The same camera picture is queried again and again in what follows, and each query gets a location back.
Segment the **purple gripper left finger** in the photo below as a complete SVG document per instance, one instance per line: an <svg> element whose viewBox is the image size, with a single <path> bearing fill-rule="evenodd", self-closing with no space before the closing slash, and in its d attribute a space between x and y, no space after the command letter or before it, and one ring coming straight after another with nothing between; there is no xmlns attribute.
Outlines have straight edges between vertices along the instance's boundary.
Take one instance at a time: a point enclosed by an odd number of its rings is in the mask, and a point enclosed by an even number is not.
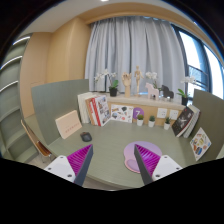
<svg viewBox="0 0 224 224"><path fill-rule="evenodd" d="M82 186L93 156L93 145L87 145L69 156L60 155L51 162L45 171L48 171L65 180Z"/></svg>

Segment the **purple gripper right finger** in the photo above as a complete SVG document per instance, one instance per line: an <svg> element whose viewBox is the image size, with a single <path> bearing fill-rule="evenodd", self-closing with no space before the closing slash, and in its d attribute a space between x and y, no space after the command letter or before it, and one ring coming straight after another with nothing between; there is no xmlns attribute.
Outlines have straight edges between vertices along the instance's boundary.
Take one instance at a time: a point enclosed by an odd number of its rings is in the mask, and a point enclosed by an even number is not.
<svg viewBox="0 0 224 224"><path fill-rule="evenodd" d="M168 155L159 156L138 144L134 146L134 155L145 185L182 169L182 167Z"/></svg>

